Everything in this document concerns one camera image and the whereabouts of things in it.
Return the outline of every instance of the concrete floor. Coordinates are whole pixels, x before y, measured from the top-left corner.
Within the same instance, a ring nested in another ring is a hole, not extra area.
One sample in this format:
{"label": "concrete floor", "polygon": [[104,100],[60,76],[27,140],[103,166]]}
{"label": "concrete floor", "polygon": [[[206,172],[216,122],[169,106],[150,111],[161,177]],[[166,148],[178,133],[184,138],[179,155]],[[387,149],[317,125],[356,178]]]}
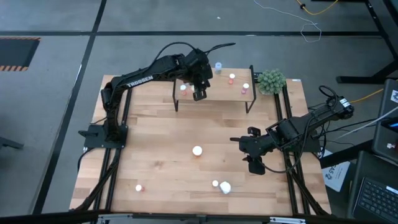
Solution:
{"label": "concrete floor", "polygon": [[[319,23],[323,31],[377,30],[363,3],[338,3],[322,15],[309,16],[293,0],[258,1],[263,6],[311,19]],[[40,0],[34,3],[28,0],[0,0],[0,32],[90,31],[100,3],[101,0]],[[319,11],[329,4],[306,3],[312,11]],[[391,40],[398,40],[397,27],[383,3],[372,3]],[[114,0],[106,4],[99,31],[299,31],[303,23],[294,17],[261,9],[252,1]],[[28,71],[0,72],[0,136],[25,144],[21,151],[8,148],[0,151],[0,179],[5,180],[0,184],[0,216],[31,212],[87,41],[88,36],[43,37]],[[328,85],[349,100],[382,88],[382,85],[337,84],[335,77],[372,75],[392,61],[392,55],[380,37],[322,37],[321,41],[312,44],[306,43],[300,36],[97,37],[45,202],[45,213],[68,210],[75,185],[76,163],[84,142],[77,131],[87,129],[91,121],[102,76],[145,67],[159,49],[173,41],[187,41],[201,49],[236,42],[233,47],[212,52],[210,62],[222,62],[225,67],[237,68],[253,64],[255,71],[259,72],[279,68],[287,78],[302,79],[309,106],[325,100],[318,91],[319,85]],[[177,45],[164,53],[188,51],[186,47]],[[381,95],[376,95],[356,104],[356,112],[349,122],[375,118],[380,100]],[[343,123],[346,121],[334,122],[331,128]],[[357,144],[372,136],[373,129],[369,128],[341,139],[341,142]],[[346,147],[349,145],[329,143],[327,148],[335,152]],[[330,189],[328,193],[332,212],[344,216],[345,196]]]}

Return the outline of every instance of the white paper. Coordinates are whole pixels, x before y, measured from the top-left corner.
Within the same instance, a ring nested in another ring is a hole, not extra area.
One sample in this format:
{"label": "white paper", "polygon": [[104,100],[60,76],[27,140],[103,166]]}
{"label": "white paper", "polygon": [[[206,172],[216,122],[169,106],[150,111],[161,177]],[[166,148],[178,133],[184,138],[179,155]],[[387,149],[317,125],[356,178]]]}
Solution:
{"label": "white paper", "polygon": [[[329,156],[330,154],[332,154],[330,151],[325,150],[324,156]],[[322,169],[323,181],[325,182],[326,186],[337,192],[340,192],[344,178],[346,177],[348,171],[348,167],[349,161]]]}
{"label": "white paper", "polygon": [[391,100],[398,103],[398,91],[393,90],[391,93]]}

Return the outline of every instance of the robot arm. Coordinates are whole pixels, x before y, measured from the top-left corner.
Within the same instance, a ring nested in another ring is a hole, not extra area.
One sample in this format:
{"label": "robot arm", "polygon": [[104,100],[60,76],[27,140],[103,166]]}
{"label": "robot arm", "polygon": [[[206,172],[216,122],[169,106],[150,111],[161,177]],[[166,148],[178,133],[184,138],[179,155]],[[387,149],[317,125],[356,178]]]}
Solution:
{"label": "robot arm", "polygon": [[251,136],[241,136],[230,140],[239,142],[239,150],[248,154],[244,160],[249,162],[249,171],[263,175],[267,167],[262,163],[261,156],[265,156],[267,152],[272,152],[275,148],[281,151],[297,151],[297,148],[301,147],[300,153],[308,151],[305,145],[311,141],[317,141],[309,136],[315,129],[329,121],[348,119],[352,117],[353,112],[354,108],[344,97],[330,96],[326,104],[315,111],[302,117],[283,119],[266,128],[265,135],[261,135],[260,129],[249,127],[248,134]]}
{"label": "robot arm", "polygon": [[[192,51],[187,56],[176,54],[157,58],[165,48],[173,44],[189,45]],[[194,85],[195,92],[193,93],[193,99],[195,101],[202,100],[206,98],[206,88],[210,87],[208,80],[213,78],[207,55],[212,50],[234,44],[217,45],[204,52],[185,42],[174,42],[165,46],[148,67],[121,75],[120,77],[114,77],[101,90],[103,108],[106,112],[106,121],[103,125],[106,135],[105,141],[118,142],[121,140],[117,113],[125,90],[149,81],[173,81],[178,78],[183,80],[184,83]]]}

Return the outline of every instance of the succulent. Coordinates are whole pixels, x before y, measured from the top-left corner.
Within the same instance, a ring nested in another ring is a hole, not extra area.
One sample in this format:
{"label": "succulent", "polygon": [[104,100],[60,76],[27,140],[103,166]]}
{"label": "succulent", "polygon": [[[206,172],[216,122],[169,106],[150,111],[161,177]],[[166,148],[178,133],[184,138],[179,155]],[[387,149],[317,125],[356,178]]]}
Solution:
{"label": "succulent", "polygon": [[266,70],[258,77],[259,91],[264,95],[280,93],[286,85],[286,78],[278,69]]}

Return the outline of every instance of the floor mat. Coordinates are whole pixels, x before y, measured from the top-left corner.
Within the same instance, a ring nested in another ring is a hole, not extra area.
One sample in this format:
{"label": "floor mat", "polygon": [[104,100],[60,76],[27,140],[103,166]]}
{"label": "floor mat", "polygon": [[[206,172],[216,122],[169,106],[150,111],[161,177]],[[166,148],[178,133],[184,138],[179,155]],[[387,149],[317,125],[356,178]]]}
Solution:
{"label": "floor mat", "polygon": [[0,71],[26,71],[40,37],[0,37]]}

